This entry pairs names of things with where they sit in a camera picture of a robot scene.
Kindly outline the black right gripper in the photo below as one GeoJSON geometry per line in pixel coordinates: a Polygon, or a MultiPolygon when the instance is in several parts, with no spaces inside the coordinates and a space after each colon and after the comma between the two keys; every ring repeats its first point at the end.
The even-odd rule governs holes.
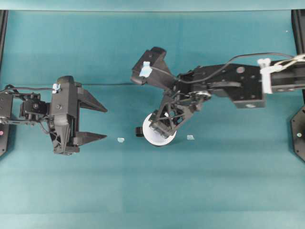
{"type": "Polygon", "coordinates": [[[193,114],[202,109],[203,103],[211,99],[211,94],[205,85],[199,85],[199,91],[193,89],[193,84],[182,83],[180,80],[192,81],[195,71],[179,74],[172,89],[163,93],[160,108],[150,116],[149,127],[156,130],[161,137],[175,138],[177,131],[193,114]]]}

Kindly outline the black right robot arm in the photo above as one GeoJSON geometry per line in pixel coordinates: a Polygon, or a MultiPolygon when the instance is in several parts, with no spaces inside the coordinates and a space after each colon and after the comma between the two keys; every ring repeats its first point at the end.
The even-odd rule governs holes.
{"type": "Polygon", "coordinates": [[[142,130],[152,144],[170,143],[178,129],[200,111],[212,96],[227,97],[237,108],[264,107],[264,96],[304,89],[305,56],[281,61],[261,58],[257,65],[198,66],[177,76],[171,74],[164,54],[150,54],[141,71],[147,84],[164,90],[160,107],[146,117],[142,130]]]}

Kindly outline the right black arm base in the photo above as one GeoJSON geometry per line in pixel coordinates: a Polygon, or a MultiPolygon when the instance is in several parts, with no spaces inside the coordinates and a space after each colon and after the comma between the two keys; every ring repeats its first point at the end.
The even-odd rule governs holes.
{"type": "MultiPolygon", "coordinates": [[[[305,10],[291,11],[292,28],[297,54],[305,53],[305,10]]],[[[305,105],[290,120],[294,153],[305,161],[305,105]]]]}

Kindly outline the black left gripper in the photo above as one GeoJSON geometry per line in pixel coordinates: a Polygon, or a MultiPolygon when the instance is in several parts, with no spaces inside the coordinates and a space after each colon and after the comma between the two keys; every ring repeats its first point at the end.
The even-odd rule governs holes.
{"type": "Polygon", "coordinates": [[[60,92],[52,94],[49,131],[54,153],[72,155],[80,151],[79,146],[107,137],[91,132],[78,132],[80,108],[104,113],[108,111],[82,87],[66,84],[60,92]]]}

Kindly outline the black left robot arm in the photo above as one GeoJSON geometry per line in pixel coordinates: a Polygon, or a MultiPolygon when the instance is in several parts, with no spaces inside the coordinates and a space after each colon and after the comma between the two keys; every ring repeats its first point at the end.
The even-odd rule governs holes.
{"type": "Polygon", "coordinates": [[[80,130],[82,108],[107,112],[90,92],[78,83],[56,83],[50,91],[51,101],[46,102],[38,88],[31,93],[23,93],[21,88],[5,88],[0,93],[0,123],[38,125],[50,136],[53,151],[59,155],[78,153],[80,146],[106,138],[80,130]]]}

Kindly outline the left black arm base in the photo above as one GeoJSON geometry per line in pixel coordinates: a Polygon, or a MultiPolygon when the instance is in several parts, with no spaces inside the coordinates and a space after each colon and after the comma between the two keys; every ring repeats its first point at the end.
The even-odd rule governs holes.
{"type": "MultiPolygon", "coordinates": [[[[8,10],[0,11],[0,66],[1,67],[2,67],[8,14],[9,14],[8,10]]],[[[9,132],[10,132],[10,128],[8,125],[0,124],[0,156],[3,156],[7,152],[9,132]]]]}

